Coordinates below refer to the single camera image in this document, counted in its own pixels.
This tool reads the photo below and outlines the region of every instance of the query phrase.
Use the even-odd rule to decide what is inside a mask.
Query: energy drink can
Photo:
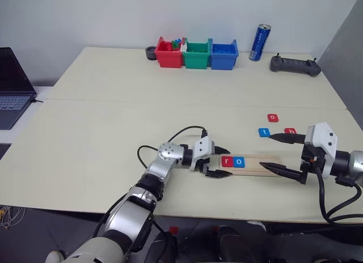
[[[263,52],[263,48],[266,44],[268,35],[270,34],[271,26],[267,24],[260,24],[257,28],[255,41],[250,52],[250,60],[259,61]]]

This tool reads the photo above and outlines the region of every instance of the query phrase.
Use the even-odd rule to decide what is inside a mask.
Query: laptop
[[[35,97],[11,48],[0,48],[0,130],[10,130]]]

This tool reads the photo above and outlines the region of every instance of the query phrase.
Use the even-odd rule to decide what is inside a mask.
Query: laptop screen
[[[34,92],[10,48],[0,48],[0,93]]]

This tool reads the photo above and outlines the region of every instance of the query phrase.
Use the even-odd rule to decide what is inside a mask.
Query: white wall
[[[144,48],[159,36],[231,41],[249,51],[259,23],[270,52],[319,57],[356,0],[0,0],[0,46],[31,81],[54,81],[84,46]]]

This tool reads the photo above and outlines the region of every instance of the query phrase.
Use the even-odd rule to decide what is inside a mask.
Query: game controller
[[[289,58],[281,58],[279,53],[271,58],[270,69],[274,72],[287,71],[295,73],[306,73],[312,77],[317,76],[322,69],[312,60],[295,60]]]

